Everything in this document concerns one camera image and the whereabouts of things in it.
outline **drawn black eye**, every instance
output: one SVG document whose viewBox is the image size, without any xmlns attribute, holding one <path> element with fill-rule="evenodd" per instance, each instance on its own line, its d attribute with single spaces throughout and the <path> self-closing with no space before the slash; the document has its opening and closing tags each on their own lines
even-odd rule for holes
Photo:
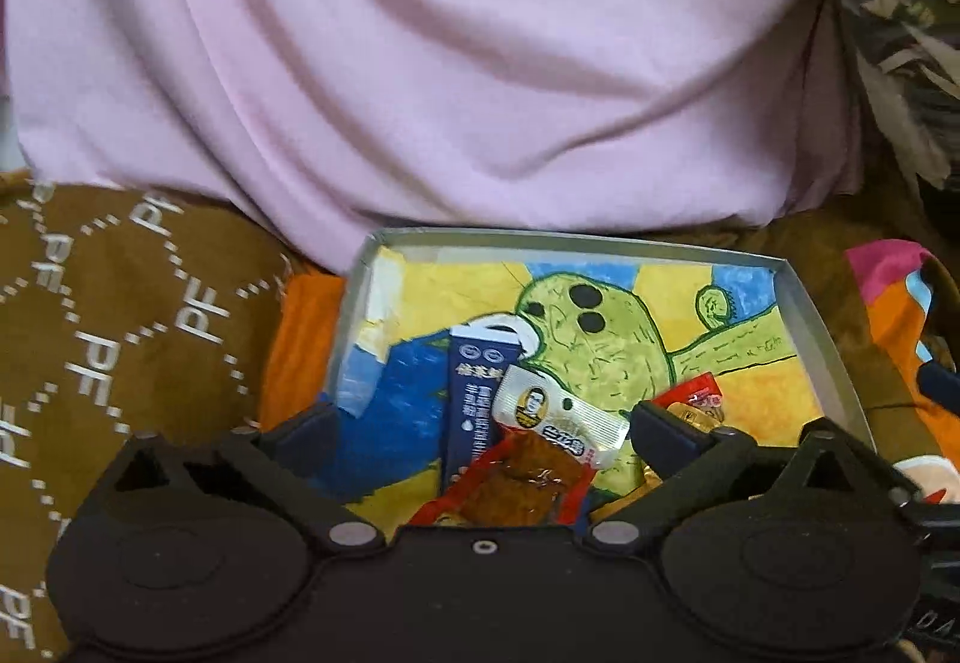
<svg viewBox="0 0 960 663">
<path fill-rule="evenodd" d="M 607 320 L 595 310 L 585 310 L 577 317 L 577 324 L 584 332 L 600 332 L 607 327 Z"/>
<path fill-rule="evenodd" d="M 575 284 L 570 287 L 570 300 L 577 308 L 596 308 L 603 303 L 603 295 L 596 286 L 589 284 Z"/>
</svg>

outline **yellow paint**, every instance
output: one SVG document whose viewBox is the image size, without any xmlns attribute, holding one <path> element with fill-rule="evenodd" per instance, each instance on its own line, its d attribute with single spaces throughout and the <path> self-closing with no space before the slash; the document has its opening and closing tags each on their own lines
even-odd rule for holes
<svg viewBox="0 0 960 663">
<path fill-rule="evenodd" d="M 389 332 L 388 322 L 364 322 L 360 325 L 354 343 L 381 362 L 386 362 L 392 345 Z"/>
<path fill-rule="evenodd" d="M 798 358 L 725 373 L 717 383 L 724 424 L 761 446 L 796 446 L 803 425 L 824 415 Z"/>
<path fill-rule="evenodd" d="M 485 313 L 512 311 L 530 281 L 526 265 L 518 262 L 407 262 L 392 340 L 429 335 Z"/>
<path fill-rule="evenodd" d="M 712 281 L 710 265 L 642 265 L 634 282 L 669 352 L 698 339 L 707 328 L 697 318 L 697 292 Z"/>
<path fill-rule="evenodd" d="M 433 462 L 429 468 L 409 479 L 381 487 L 360 503 L 347 503 L 347 509 L 379 527 L 390 540 L 397 528 L 406 524 L 421 505 L 437 497 L 439 485 L 440 463 Z"/>
</svg>

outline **pink cloth patch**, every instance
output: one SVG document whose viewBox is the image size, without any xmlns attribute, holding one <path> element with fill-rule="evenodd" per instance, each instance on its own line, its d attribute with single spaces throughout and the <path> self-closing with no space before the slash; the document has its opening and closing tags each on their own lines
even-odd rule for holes
<svg viewBox="0 0 960 663">
<path fill-rule="evenodd" d="M 874 241 L 847 250 L 847 261 L 867 305 L 872 305 L 890 284 L 905 279 L 930 256 L 920 243 L 894 239 Z"/>
</svg>

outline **gold snack wrapper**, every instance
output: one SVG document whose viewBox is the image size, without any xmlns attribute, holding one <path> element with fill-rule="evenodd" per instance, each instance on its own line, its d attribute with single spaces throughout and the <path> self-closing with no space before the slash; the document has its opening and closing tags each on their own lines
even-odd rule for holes
<svg viewBox="0 0 960 663">
<path fill-rule="evenodd" d="M 675 417 L 683 419 L 688 425 L 693 425 L 698 431 L 709 433 L 720 427 L 720 421 L 711 417 L 707 412 L 695 409 L 685 403 L 672 403 L 667 410 Z"/>
<path fill-rule="evenodd" d="M 512 365 L 493 401 L 493 419 L 513 430 L 539 433 L 592 468 L 608 468 L 630 423 L 567 392 L 555 380 Z"/>
<path fill-rule="evenodd" d="M 597 524 L 602 522 L 604 519 L 613 516 L 621 509 L 627 508 L 631 503 L 635 503 L 637 500 L 644 498 L 646 495 L 649 495 L 655 489 L 657 489 L 663 482 L 661 478 L 654 473 L 654 469 L 649 465 L 643 466 L 643 484 L 637 487 L 629 495 L 623 496 L 617 500 L 612 500 L 611 503 L 600 506 L 600 508 L 594 509 L 590 513 L 590 523 Z"/>
</svg>

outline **orange fabric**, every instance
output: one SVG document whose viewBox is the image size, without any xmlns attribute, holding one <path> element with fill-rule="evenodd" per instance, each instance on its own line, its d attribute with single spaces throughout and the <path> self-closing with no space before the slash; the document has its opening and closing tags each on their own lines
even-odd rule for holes
<svg viewBox="0 0 960 663">
<path fill-rule="evenodd" d="M 867 307 L 870 318 L 870 333 L 875 344 L 880 346 L 899 370 L 910 396 L 917 405 L 917 415 L 933 434 L 944 457 L 960 465 L 960 418 L 942 409 L 917 389 L 917 341 L 923 332 L 926 315 L 910 296 L 906 281 L 890 284 Z"/>
<path fill-rule="evenodd" d="M 260 428 L 269 431 L 312 406 L 326 365 L 344 296 L 344 279 L 318 271 L 287 281 L 283 315 L 260 393 Z"/>
</svg>

